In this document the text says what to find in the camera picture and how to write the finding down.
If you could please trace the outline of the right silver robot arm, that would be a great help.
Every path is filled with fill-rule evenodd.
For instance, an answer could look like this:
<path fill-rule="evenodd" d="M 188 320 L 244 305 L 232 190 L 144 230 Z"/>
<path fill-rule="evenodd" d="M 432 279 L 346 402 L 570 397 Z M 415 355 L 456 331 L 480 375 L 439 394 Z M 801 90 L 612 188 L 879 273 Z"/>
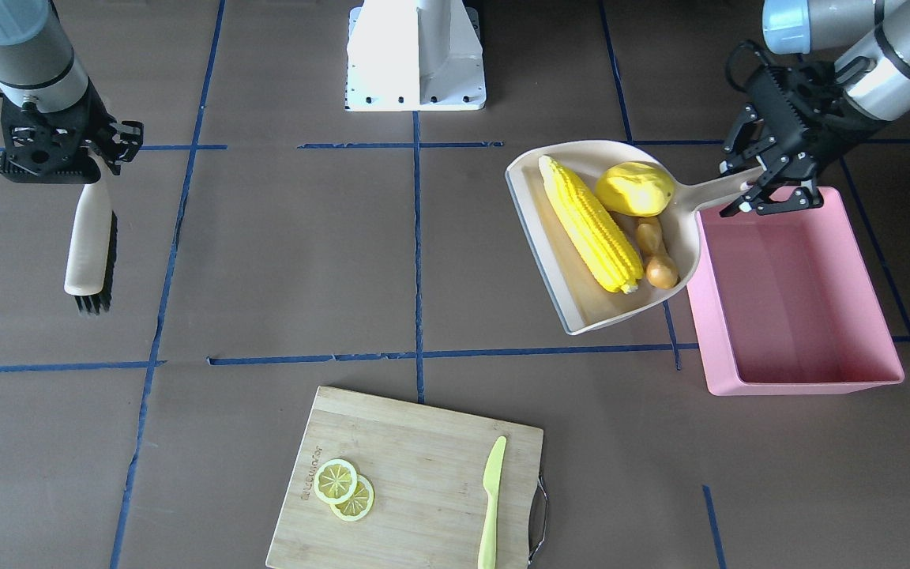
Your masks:
<path fill-rule="evenodd" d="M 142 145 L 108 112 L 51 1 L 0 1 L 0 174 L 12 183 L 97 183 Z"/>

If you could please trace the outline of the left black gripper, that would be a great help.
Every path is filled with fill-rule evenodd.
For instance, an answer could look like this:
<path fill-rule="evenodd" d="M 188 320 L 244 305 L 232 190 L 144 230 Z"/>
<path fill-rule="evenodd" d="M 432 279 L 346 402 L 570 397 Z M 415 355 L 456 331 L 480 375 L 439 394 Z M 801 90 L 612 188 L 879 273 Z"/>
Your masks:
<path fill-rule="evenodd" d="M 720 174 L 761 166 L 759 184 L 799 185 L 787 198 L 774 199 L 776 190 L 759 190 L 747 181 L 720 217 L 779 215 L 824 205 L 819 174 L 882 129 L 881 119 L 849 102 L 837 79 L 833 62 L 820 61 L 765 65 L 751 75 L 745 90 L 752 107 L 743 107 L 723 140 Z"/>

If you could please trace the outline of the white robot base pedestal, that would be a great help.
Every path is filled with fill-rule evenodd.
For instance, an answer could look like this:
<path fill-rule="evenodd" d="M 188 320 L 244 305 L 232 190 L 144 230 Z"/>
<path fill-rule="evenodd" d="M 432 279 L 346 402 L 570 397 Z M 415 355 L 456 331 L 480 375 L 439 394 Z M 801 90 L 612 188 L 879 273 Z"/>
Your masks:
<path fill-rule="evenodd" d="M 349 13 L 344 108 L 479 111 L 483 37 L 463 1 L 365 1 Z"/>

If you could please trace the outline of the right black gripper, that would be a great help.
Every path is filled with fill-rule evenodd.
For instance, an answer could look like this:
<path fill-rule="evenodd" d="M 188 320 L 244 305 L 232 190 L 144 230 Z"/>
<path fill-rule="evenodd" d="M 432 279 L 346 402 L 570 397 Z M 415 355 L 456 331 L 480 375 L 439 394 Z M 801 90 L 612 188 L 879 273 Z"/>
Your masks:
<path fill-rule="evenodd" d="M 93 87 L 62 111 L 5 100 L 0 125 L 0 174 L 12 183 L 97 183 L 102 169 L 118 175 L 144 144 L 142 122 L 116 122 Z"/>

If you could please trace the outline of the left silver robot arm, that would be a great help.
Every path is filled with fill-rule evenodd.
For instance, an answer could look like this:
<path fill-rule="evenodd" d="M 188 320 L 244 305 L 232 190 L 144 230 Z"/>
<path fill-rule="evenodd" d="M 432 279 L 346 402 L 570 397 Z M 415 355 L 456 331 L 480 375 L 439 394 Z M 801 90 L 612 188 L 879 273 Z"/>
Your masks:
<path fill-rule="evenodd" d="M 820 174 L 910 111 L 910 1 L 766 1 L 761 28 L 725 64 L 747 101 L 721 166 L 761 173 L 722 217 L 819 208 Z"/>

